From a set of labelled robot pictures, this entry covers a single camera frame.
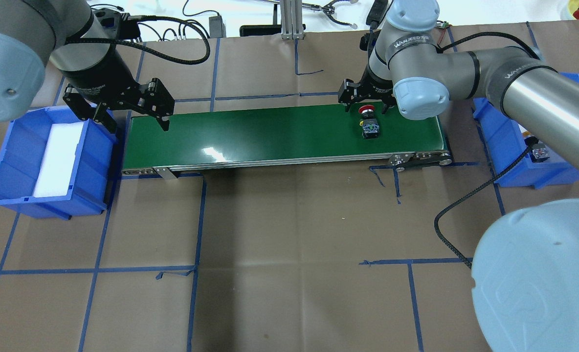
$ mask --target metal bracket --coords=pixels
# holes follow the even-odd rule
[[[177,176],[167,167],[153,167],[155,172],[164,180],[176,180]]]
[[[281,38],[303,39],[303,0],[281,0]]]
[[[413,167],[425,167],[430,165],[446,166],[452,163],[452,157],[448,150],[438,150],[434,152],[400,153],[393,154],[390,164],[398,172]]]

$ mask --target robotic arm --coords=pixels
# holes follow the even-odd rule
[[[438,15],[436,0],[393,2],[361,81],[339,90],[346,110],[380,99],[422,120],[486,96],[579,169],[579,85],[519,47],[440,53],[430,35]]]
[[[93,11],[85,0],[0,0],[0,121],[18,118],[30,107],[50,58],[70,82],[62,96],[80,120],[93,119],[114,132],[108,110],[131,109],[155,117],[167,131],[174,99],[158,78],[136,82],[115,49],[118,39],[139,36],[136,22],[142,20],[108,9]],[[123,36],[124,27],[136,35]],[[93,42],[79,43],[88,38]],[[207,54],[201,60],[175,61],[204,62],[209,57],[204,42]]]

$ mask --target light blue joint cap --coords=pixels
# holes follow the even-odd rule
[[[385,17],[397,29],[415,33],[433,29],[439,15],[436,0],[394,0]]]
[[[30,47],[0,33],[0,122],[28,110],[44,76],[44,64]]]
[[[399,111],[408,120],[424,120],[443,113],[450,102],[448,89],[426,77],[410,77],[394,85]]]

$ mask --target metal post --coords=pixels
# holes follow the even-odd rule
[[[303,39],[303,1],[281,0],[281,38]]]

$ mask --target electrical component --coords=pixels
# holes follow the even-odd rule
[[[374,0],[374,4],[370,8],[370,13],[366,17],[366,25],[370,29],[376,29],[385,17],[388,0]]]
[[[372,139],[379,136],[379,121],[374,110],[374,105],[363,105],[363,107],[359,108],[359,114],[361,114],[359,126],[363,129],[363,139]]]
[[[226,28],[222,22],[222,16],[209,18],[209,38],[226,38]]]

